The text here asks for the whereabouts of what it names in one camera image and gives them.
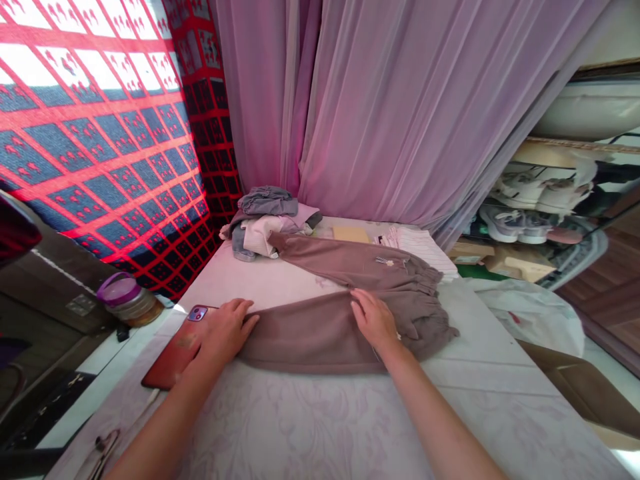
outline pant leg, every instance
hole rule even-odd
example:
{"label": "pant leg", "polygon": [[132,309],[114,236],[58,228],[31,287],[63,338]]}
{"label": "pant leg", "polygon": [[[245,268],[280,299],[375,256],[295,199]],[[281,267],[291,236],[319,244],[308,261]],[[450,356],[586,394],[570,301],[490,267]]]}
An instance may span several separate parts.
{"label": "pant leg", "polygon": [[[458,335],[435,294],[441,274],[410,253],[276,232],[269,242],[285,261],[344,286],[378,294],[394,314],[401,341],[418,360],[438,352]],[[378,263],[376,257],[392,264]],[[256,367],[293,373],[384,371],[357,327],[351,300],[347,291],[256,312],[261,320],[240,358]]]}

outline white table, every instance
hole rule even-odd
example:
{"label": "white table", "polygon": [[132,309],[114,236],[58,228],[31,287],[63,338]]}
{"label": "white table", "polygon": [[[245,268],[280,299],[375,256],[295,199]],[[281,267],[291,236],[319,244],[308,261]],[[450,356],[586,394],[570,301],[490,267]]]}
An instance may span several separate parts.
{"label": "white table", "polygon": [[[389,226],[327,218],[320,236],[332,225],[362,226],[372,237]],[[290,287],[282,289],[276,277]],[[180,306],[188,311],[196,303],[218,306],[245,297],[263,309],[340,289],[281,260],[240,262],[225,243]],[[509,478],[631,478],[462,280],[439,292],[461,336],[423,367]],[[96,436],[114,428],[128,429],[115,458],[126,448],[143,421],[129,426],[149,396],[140,380],[185,316],[175,311],[162,325],[48,479],[73,478]],[[234,362],[206,402],[177,475],[424,479],[431,470],[388,376],[288,375]]]}

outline white plastic bag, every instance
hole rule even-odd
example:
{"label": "white plastic bag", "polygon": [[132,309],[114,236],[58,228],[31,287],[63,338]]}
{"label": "white plastic bag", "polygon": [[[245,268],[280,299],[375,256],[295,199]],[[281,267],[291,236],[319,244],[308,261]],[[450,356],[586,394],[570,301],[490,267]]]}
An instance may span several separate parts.
{"label": "white plastic bag", "polygon": [[523,280],[465,280],[514,338],[582,358],[582,322],[554,292]]}

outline striped fabric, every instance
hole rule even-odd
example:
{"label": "striped fabric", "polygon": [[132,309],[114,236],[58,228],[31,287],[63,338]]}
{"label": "striped fabric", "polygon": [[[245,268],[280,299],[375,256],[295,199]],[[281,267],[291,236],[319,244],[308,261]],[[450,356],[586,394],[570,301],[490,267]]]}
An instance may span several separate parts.
{"label": "striped fabric", "polygon": [[382,244],[408,251],[442,272],[443,282],[458,278],[458,269],[445,252],[431,238],[427,230],[413,230],[406,227],[391,227],[382,237]]}

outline forearm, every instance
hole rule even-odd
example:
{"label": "forearm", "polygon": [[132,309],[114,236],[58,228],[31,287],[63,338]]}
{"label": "forearm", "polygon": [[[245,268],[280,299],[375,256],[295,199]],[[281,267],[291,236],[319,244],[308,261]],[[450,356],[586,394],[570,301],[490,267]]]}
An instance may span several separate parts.
{"label": "forearm", "polygon": [[223,363],[198,355],[109,472],[107,480],[170,478],[223,368]]}
{"label": "forearm", "polygon": [[411,352],[398,343],[381,354],[436,478],[506,479]]}

